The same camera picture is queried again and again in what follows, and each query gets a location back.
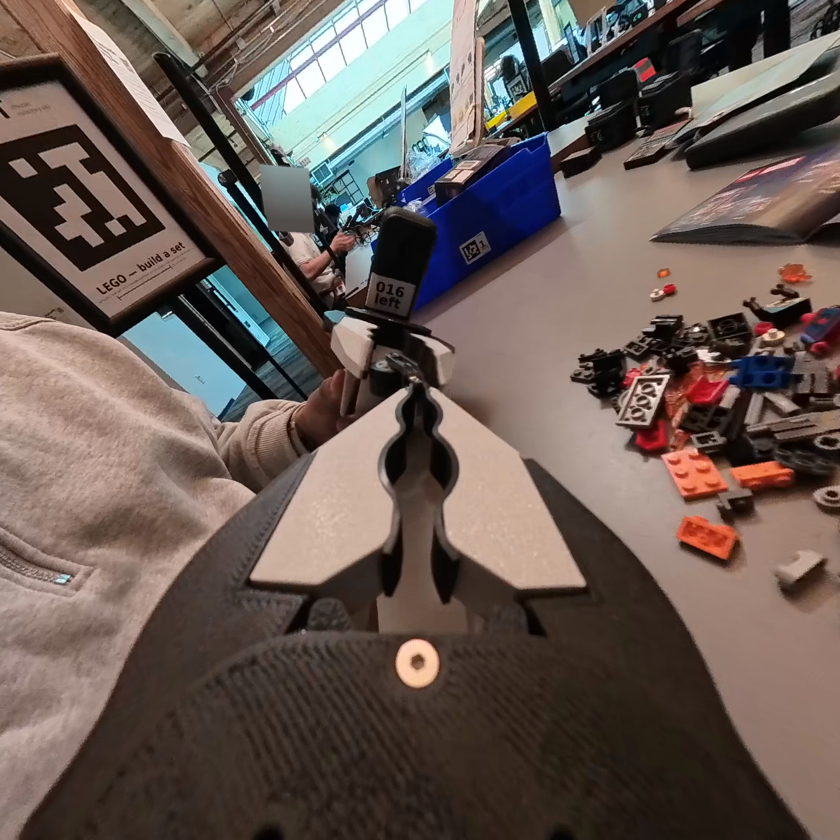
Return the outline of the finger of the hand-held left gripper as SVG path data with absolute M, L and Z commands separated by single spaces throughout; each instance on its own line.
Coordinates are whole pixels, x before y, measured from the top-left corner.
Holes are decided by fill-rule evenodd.
M 432 335 L 411 333 L 406 355 L 416 363 L 424 381 L 437 389 L 446 389 L 455 371 L 455 348 Z
M 375 325 L 365 320 L 340 320 L 332 326 L 330 347 L 344 369 L 340 415 L 349 417 L 371 367 Z

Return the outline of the pile of lego pieces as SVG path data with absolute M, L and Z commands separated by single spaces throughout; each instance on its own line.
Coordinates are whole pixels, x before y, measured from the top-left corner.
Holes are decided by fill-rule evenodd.
M 651 318 L 614 350 L 580 354 L 570 381 L 614 413 L 627 447 L 687 447 L 731 467 L 777 460 L 796 480 L 838 478 L 838 304 L 779 284 L 734 313 Z

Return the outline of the orange square lego plate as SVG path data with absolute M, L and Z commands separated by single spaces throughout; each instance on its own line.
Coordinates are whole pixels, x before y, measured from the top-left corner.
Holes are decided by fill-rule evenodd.
M 728 490 L 727 481 L 711 458 L 697 448 L 670 451 L 660 459 L 684 501 L 708 498 Z

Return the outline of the orange rectangular lego plate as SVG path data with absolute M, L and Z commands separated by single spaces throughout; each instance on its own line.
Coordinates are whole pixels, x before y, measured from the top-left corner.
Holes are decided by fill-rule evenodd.
M 796 481 L 795 471 L 777 460 L 731 467 L 729 472 L 740 488 L 750 491 L 784 489 Z
M 739 542 L 734 528 L 700 516 L 684 517 L 675 536 L 682 545 L 721 562 L 730 561 Z

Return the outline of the light grey lego piece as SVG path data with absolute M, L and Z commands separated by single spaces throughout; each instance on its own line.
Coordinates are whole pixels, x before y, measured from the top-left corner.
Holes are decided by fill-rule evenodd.
M 800 549 L 792 559 L 778 565 L 773 576 L 782 592 L 793 592 L 801 587 L 815 572 L 824 569 L 826 556 L 812 549 Z

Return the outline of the lego instruction booklet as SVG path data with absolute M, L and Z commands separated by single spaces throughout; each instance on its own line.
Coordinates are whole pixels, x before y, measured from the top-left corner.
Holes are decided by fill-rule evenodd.
M 838 147 L 752 169 L 652 241 L 683 245 L 799 245 L 838 221 Z

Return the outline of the person's left hand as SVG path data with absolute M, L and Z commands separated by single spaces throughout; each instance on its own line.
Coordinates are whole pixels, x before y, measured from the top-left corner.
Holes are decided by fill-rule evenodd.
M 358 418 L 341 414 L 346 373 L 341 369 L 325 379 L 293 414 L 290 421 L 293 433 L 308 452 L 330 441 Z

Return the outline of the blue plastic bin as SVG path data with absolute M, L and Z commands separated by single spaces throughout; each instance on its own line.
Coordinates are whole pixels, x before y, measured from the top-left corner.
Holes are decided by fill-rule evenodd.
M 437 242 L 415 308 L 440 298 L 561 215 L 549 135 L 507 148 L 508 158 L 438 207 L 433 194 L 418 211 L 437 227 Z

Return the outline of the brown boxes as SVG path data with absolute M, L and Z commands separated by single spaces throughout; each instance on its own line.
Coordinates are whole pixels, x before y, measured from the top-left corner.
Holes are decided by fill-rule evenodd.
M 437 207 L 442 207 L 462 194 L 484 175 L 488 174 L 510 156 L 507 142 L 484 143 L 470 150 L 434 183 Z

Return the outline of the cardboard sheet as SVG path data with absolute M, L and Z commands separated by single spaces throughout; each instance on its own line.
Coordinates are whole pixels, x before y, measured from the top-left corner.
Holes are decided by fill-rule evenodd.
M 450 30 L 449 152 L 472 150 L 484 132 L 485 40 L 477 34 L 478 1 L 455 1 Z

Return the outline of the black metal stand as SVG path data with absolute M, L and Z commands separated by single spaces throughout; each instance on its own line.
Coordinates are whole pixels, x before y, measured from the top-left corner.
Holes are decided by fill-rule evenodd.
M 259 185 L 204 106 L 194 82 L 182 73 L 182 64 L 165 52 L 155 53 L 154 61 L 211 141 L 211 154 L 222 160 L 220 164 L 200 160 L 205 173 L 217 183 L 232 208 L 255 230 L 276 263 L 284 267 L 279 258 L 279 253 L 285 251 L 283 244 L 268 230 L 260 203 L 253 202 Z M 186 299 L 254 367 L 255 374 L 262 375 L 262 381 L 272 386 L 279 397 L 307 396 L 319 384 L 319 374 L 312 364 L 305 360 L 232 269 L 226 267 L 214 272 L 202 282 L 201 292 L 191 292 Z

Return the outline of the black pole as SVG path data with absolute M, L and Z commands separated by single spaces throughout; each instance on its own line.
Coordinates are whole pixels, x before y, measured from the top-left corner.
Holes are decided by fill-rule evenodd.
M 549 83 L 543 72 L 527 4 L 525 1 L 507 1 L 507 5 L 532 84 L 532 92 L 537 103 L 542 128 L 547 132 L 555 130 L 559 127 L 559 118 L 552 100 Z

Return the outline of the framed black and white sign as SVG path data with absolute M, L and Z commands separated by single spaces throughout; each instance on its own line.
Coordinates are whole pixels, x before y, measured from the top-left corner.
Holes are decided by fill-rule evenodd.
M 2 62 L 2 309 L 45 304 L 111 336 L 224 266 L 58 56 Z

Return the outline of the white paper sheet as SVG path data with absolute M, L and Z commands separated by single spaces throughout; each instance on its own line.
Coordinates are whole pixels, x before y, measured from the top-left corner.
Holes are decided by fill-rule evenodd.
M 189 150 L 190 144 L 184 135 L 176 128 L 173 120 L 163 110 L 151 89 L 144 83 L 120 47 L 103 29 L 88 21 L 81 14 L 72 10 L 70 14 L 76 19 L 90 42 L 96 47 L 131 98 L 136 101 L 143 113 L 153 123 L 157 132 L 163 138 L 174 141 Z

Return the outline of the wooden post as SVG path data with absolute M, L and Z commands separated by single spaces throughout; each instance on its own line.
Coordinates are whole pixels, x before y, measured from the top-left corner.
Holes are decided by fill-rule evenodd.
M 62 58 L 121 130 L 168 196 L 194 222 L 288 338 L 327 379 L 340 365 L 322 328 L 318 300 L 283 248 L 274 255 L 242 214 L 212 185 L 193 154 L 165 138 L 106 61 L 74 14 L 53 1 L 2 1 L 2 8 L 41 54 Z

